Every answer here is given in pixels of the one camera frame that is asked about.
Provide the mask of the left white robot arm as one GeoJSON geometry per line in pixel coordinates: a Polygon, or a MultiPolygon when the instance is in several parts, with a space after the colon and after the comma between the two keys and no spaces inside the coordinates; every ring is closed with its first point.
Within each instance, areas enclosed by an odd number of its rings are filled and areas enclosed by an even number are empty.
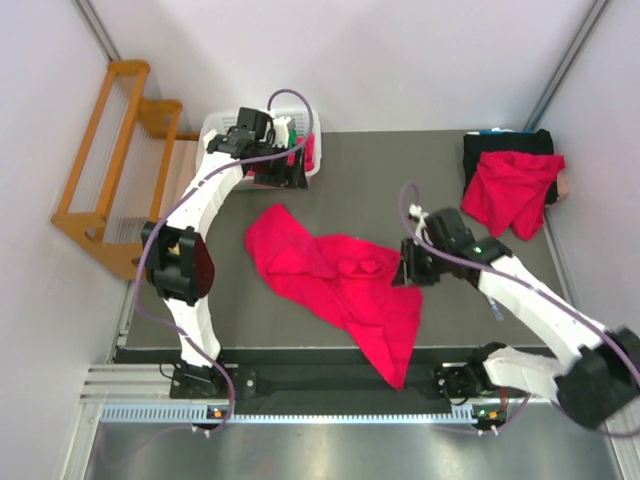
{"type": "Polygon", "coordinates": [[[226,387],[217,360],[222,347],[211,321],[208,295],[215,267],[206,236],[229,194],[250,179],[269,188],[307,185],[305,147],[314,117],[297,122],[290,113],[242,107],[225,131],[202,137],[203,153],[193,179],[176,205],[142,229],[141,276],[168,308],[180,340],[180,368],[205,396],[226,387]]]}

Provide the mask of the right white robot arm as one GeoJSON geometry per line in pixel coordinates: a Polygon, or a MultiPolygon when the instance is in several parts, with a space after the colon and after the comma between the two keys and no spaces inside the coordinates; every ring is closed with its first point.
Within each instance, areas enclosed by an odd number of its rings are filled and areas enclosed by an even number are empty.
{"type": "Polygon", "coordinates": [[[534,355],[500,342],[473,351],[463,367],[462,394],[517,389],[558,405],[579,426],[595,430],[639,398],[639,338],[588,318],[550,290],[493,237],[477,239],[460,212],[427,213],[412,204],[393,280],[427,287],[450,274],[467,282],[531,330],[550,350],[534,355]]]}

